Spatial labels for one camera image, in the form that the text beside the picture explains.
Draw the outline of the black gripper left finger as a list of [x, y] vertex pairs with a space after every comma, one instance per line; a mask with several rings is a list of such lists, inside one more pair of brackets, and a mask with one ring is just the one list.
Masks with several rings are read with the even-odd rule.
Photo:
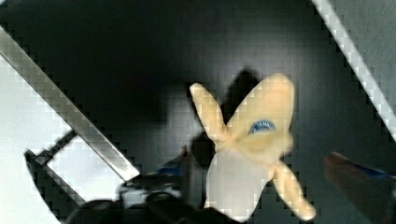
[[184, 148], [157, 171], [122, 183], [117, 200], [84, 203], [64, 224], [241, 224], [193, 203], [193, 171], [194, 157]]

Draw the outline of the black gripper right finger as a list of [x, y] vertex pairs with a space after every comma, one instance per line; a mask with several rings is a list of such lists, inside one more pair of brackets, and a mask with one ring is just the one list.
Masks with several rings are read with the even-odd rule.
[[332, 152], [323, 158], [326, 178], [371, 224], [395, 224], [395, 176]]

